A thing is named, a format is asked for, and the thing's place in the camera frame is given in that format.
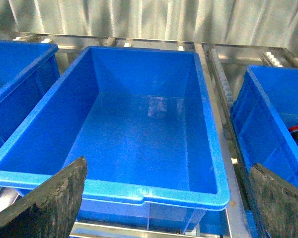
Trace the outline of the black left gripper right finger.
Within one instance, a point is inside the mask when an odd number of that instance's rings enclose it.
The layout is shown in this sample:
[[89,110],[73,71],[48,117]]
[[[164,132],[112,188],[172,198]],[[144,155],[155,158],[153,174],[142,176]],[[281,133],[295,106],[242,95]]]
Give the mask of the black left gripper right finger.
[[272,238],[298,238],[298,188],[260,163],[249,179],[260,221]]

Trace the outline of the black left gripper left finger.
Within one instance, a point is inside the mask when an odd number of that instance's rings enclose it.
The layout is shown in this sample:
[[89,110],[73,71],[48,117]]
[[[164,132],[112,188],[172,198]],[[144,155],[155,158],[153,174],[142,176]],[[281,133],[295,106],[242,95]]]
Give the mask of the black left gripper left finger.
[[68,238],[82,202],[87,161],[77,158],[0,212],[0,238]]

